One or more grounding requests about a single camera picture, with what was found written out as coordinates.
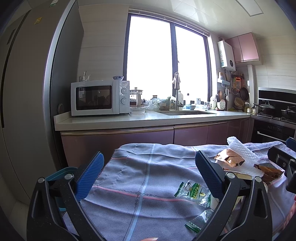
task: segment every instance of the ceiling light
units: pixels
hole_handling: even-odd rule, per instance
[[[250,17],[263,14],[255,0],[236,0],[239,5],[249,14]]]

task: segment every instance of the white microwave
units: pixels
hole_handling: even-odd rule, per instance
[[[130,112],[129,81],[94,80],[71,83],[71,114],[112,115]]]

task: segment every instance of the brown paper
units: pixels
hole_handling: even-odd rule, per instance
[[[231,167],[241,166],[244,163],[244,159],[231,149],[224,149],[214,159],[223,161]]]
[[[278,179],[283,174],[282,171],[272,167],[266,167],[257,164],[254,164],[254,167],[264,172],[262,181],[264,181],[265,183],[272,182]]]

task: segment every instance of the white countertop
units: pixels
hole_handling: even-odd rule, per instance
[[[209,121],[224,121],[250,117],[249,113],[244,112],[216,110],[206,111],[202,109],[195,109],[194,111],[202,111],[205,112],[205,114],[165,115],[160,112],[148,110],[144,115],[133,116],[130,116],[129,114],[104,116],[71,116],[71,112],[66,112],[54,116],[54,126],[56,131],[104,130],[155,126],[173,126],[180,124],[201,123]]]

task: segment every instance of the screw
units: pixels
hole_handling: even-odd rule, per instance
[[[261,182],[262,179],[260,177],[255,177],[256,182]]]
[[[44,177],[41,177],[41,178],[38,179],[38,182],[39,182],[39,183],[43,183],[44,180],[45,180]]]
[[[226,175],[231,179],[235,178],[235,175],[232,172],[228,172]]]
[[[72,175],[71,173],[66,174],[66,175],[64,176],[64,178],[65,178],[66,180],[70,180],[72,177],[73,177],[73,175]]]

